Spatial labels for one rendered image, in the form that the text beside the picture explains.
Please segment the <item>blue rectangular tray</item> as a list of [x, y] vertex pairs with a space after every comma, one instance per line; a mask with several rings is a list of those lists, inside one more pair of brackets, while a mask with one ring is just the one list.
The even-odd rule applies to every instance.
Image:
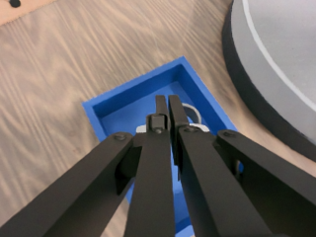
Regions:
[[[82, 103], [81, 106], [101, 143], [112, 133], [130, 132], [146, 125], [145, 117], [156, 113], [155, 95], [178, 95], [181, 103], [195, 107], [212, 135], [222, 129], [239, 131], [202, 82], [184, 55], [180, 55]], [[192, 237], [192, 228], [178, 166], [174, 166], [172, 146], [172, 176], [176, 237]]]

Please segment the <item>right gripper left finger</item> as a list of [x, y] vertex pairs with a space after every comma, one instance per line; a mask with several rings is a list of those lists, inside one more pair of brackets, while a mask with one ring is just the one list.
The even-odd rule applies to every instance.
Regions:
[[122, 237], [176, 237], [171, 120], [165, 95], [155, 102], [135, 136], [109, 135], [0, 226], [0, 237], [101, 237], [133, 183]]

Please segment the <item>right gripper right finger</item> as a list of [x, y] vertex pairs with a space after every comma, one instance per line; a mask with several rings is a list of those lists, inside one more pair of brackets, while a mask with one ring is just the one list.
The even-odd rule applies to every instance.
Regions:
[[241, 132], [190, 123], [178, 95], [168, 111], [195, 237], [316, 237], [316, 177]]

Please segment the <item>grey metal ring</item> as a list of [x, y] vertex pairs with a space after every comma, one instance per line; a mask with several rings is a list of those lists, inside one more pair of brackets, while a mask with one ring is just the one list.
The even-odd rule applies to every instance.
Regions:
[[200, 114], [195, 107], [193, 107], [189, 104], [182, 104], [182, 106], [185, 110], [187, 117], [190, 118], [193, 121], [193, 123], [201, 124]]

